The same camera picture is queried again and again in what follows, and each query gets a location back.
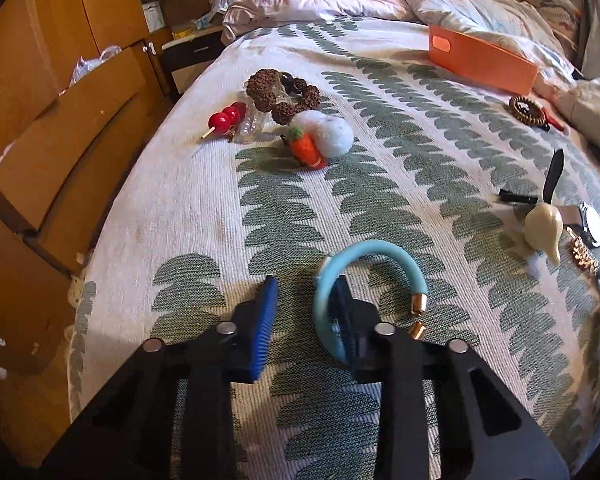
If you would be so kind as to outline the floral blue white duvet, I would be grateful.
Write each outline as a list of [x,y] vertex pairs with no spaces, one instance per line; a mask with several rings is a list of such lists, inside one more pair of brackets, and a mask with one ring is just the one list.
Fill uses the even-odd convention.
[[419,21],[481,39],[538,66],[532,91],[600,147],[600,77],[574,79],[550,26],[516,0],[406,0]]

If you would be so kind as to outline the red ball hair stick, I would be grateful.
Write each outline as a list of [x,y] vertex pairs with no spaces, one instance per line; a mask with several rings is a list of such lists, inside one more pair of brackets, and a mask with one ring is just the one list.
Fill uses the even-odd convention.
[[208,130],[201,137],[207,139],[209,136],[227,136],[242,123],[246,111],[247,105],[237,101],[212,114],[208,119]]

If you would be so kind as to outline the plastic bag in drawer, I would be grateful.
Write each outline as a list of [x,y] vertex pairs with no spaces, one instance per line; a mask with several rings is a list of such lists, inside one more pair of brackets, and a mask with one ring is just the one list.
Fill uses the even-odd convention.
[[110,60],[110,58],[113,58],[121,52],[122,49],[119,46],[109,46],[102,51],[98,58],[90,58],[89,60],[80,58],[79,62],[76,63],[76,66],[74,66],[72,71],[69,86],[72,87],[80,79],[91,73],[95,68],[106,63],[108,60]]

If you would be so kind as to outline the wooden wardrobe with drawers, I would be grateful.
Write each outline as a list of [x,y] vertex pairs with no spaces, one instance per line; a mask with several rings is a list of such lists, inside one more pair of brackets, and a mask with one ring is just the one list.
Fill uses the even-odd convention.
[[[122,52],[72,87],[80,58]],[[114,198],[170,112],[140,0],[0,7],[0,367],[36,374]]]

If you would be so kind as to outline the leaf patterned bedspread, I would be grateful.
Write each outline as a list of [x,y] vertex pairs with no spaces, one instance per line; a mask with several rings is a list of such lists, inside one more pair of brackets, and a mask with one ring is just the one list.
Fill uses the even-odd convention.
[[[261,379],[234,394],[244,479],[368,479],[379,390],[316,338],[313,277],[359,240],[409,252],[429,288],[424,337],[472,344],[571,469],[600,444],[600,290],[562,245],[530,252],[501,190],[536,195],[554,151],[554,200],[600,213],[600,170],[577,136],[518,122],[502,94],[434,67],[422,25],[372,18],[261,28],[178,100],[114,200],[86,271],[68,365],[79,414],[146,338],[193,338],[279,282]],[[209,116],[261,68],[313,84],[353,129],[350,152],[302,170],[263,142],[201,143]]]

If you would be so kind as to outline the white pompom carrot hair clip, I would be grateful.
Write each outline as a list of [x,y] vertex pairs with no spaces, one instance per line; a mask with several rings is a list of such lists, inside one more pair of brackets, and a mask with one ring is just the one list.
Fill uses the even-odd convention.
[[329,159],[350,152],[354,133],[341,117],[326,115],[319,110],[306,110],[291,119],[282,139],[302,168],[320,170]]

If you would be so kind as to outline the orange plastic basket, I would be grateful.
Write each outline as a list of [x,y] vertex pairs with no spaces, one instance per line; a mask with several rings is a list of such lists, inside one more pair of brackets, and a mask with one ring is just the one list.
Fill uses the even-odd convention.
[[461,32],[429,25],[428,55],[432,62],[479,86],[526,96],[538,66],[495,44]]

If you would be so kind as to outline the red cone hair clip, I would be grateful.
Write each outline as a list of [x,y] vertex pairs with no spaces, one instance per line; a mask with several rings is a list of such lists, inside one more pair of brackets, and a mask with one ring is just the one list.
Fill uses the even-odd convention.
[[554,128],[561,133],[565,132],[565,125],[560,122],[547,107],[543,107],[542,112],[545,119],[544,129],[546,131],[550,130],[550,128]]

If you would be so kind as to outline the patterned pillow right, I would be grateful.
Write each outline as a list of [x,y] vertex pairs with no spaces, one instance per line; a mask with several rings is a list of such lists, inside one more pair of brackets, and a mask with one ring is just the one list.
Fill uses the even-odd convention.
[[521,0],[530,3],[547,22],[562,46],[565,56],[573,60],[578,53],[581,12],[570,0]]

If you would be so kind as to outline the black white nightstand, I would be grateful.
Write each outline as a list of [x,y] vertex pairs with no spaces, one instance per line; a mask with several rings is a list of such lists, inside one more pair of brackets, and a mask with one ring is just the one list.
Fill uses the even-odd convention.
[[174,101],[221,55],[225,48],[221,37],[222,26],[213,25],[161,47],[161,68]]

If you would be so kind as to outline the pearl transparent hair claw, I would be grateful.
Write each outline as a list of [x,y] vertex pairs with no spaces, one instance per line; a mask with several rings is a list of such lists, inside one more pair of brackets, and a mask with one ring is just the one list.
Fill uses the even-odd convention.
[[232,141],[237,144],[263,142],[270,113],[258,110],[249,96],[241,96],[239,102],[245,105],[245,114],[242,121],[234,128]]

